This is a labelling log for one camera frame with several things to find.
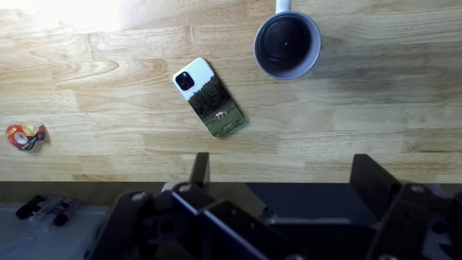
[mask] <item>wood grain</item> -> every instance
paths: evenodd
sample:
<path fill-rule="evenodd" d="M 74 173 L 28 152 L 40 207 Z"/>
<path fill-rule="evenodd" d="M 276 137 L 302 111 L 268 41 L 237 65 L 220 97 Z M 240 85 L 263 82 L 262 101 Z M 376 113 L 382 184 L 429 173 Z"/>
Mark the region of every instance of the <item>wood grain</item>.
<path fill-rule="evenodd" d="M 2 181 L 346 182 L 356 153 L 402 179 L 462 182 L 462 3 L 295 0 L 324 49 L 302 80 L 253 58 L 265 0 L 0 0 L 0 126 L 42 121 L 34 153 L 0 140 Z M 249 117 L 214 139 L 171 77 L 207 58 Z"/>

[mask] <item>white mug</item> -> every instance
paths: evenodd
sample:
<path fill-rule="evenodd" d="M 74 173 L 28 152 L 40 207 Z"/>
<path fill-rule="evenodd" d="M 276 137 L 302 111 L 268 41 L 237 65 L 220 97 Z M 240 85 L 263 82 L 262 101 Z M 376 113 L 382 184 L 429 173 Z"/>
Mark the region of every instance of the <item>white mug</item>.
<path fill-rule="evenodd" d="M 292 10 L 292 0 L 276 0 L 276 15 L 262 25 L 255 42 L 260 68 L 279 81 L 301 78 L 321 54 L 321 32 L 312 17 Z"/>

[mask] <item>smartphone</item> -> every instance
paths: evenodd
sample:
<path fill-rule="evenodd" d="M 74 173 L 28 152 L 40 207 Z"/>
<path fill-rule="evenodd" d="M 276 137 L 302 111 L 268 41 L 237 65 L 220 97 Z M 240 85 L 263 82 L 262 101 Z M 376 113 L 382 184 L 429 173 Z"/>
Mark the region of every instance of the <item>smartphone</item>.
<path fill-rule="evenodd" d="M 174 84 L 216 137 L 227 137 L 245 123 L 245 114 L 204 58 L 177 72 Z"/>

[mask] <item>phone camera module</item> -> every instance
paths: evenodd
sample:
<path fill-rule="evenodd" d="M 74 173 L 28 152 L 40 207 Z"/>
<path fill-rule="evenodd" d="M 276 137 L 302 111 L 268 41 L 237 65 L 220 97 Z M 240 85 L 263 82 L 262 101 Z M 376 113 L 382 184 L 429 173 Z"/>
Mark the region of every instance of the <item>phone camera module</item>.
<path fill-rule="evenodd" d="M 175 81 L 184 91 L 187 91 L 187 90 L 194 87 L 194 80 L 191 78 L 191 75 L 187 71 L 181 72 L 175 78 Z"/>

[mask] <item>candy wrapper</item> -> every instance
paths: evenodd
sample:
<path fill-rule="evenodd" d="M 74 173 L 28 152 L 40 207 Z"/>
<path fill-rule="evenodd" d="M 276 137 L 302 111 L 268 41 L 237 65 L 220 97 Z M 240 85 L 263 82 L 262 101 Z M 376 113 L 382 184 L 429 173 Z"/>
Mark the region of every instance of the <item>candy wrapper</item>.
<path fill-rule="evenodd" d="M 19 150 L 32 150 L 38 142 L 47 139 L 47 129 L 44 124 L 37 124 L 35 127 L 12 124 L 6 129 L 6 137 Z"/>

